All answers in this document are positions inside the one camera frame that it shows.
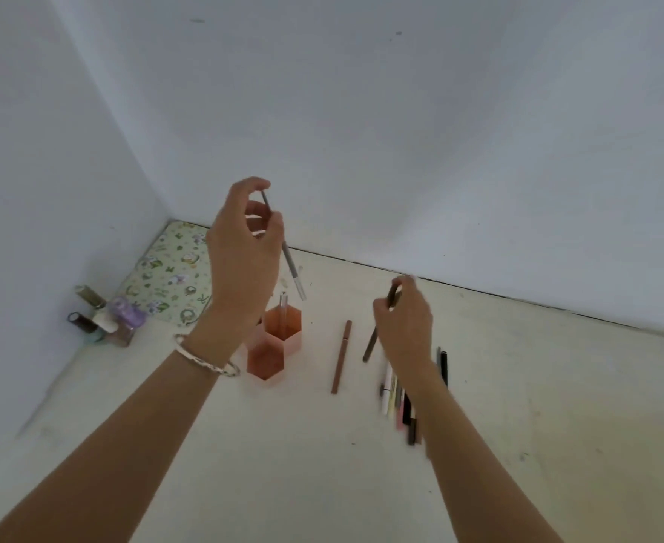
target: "pile of pens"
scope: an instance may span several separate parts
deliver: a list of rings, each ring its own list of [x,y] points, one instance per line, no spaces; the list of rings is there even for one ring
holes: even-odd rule
[[[448,354],[440,347],[437,348],[437,368],[440,370],[445,386],[447,386]],[[390,364],[387,364],[385,381],[380,385],[380,396],[382,398],[381,413],[395,419],[398,430],[407,427],[407,443],[410,446],[421,444],[422,430],[415,415],[415,408]]]

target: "patterned mat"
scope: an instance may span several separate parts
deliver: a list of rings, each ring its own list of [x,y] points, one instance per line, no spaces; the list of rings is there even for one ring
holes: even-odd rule
[[[119,295],[159,320],[188,326],[211,299],[206,227],[173,221],[121,284]]]

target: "hand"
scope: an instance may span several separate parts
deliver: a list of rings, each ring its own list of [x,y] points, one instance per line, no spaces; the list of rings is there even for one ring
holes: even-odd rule
[[[402,294],[392,310],[387,298],[375,299],[374,321],[385,355],[407,389],[417,375],[434,367],[430,361],[432,313],[412,276],[398,276],[392,282],[402,286]]]
[[[254,328],[279,274],[284,241],[282,214],[249,195],[270,182],[249,177],[231,185],[226,203],[206,235],[211,260],[212,304],[242,334]],[[261,231],[254,236],[252,232]]]

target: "person's left arm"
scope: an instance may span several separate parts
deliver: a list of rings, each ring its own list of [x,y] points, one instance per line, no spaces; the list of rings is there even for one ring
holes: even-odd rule
[[[227,364],[273,292],[281,215],[248,200],[268,187],[256,177],[235,183],[207,233],[214,299],[182,346],[209,364]],[[171,353],[0,521],[0,541],[128,541],[217,378]]]

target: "pink pen holder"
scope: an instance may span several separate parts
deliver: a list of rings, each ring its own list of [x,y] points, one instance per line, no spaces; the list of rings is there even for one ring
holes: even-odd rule
[[[287,305],[285,324],[280,307],[268,310],[245,344],[246,371],[267,381],[284,369],[285,358],[301,348],[301,310]]]

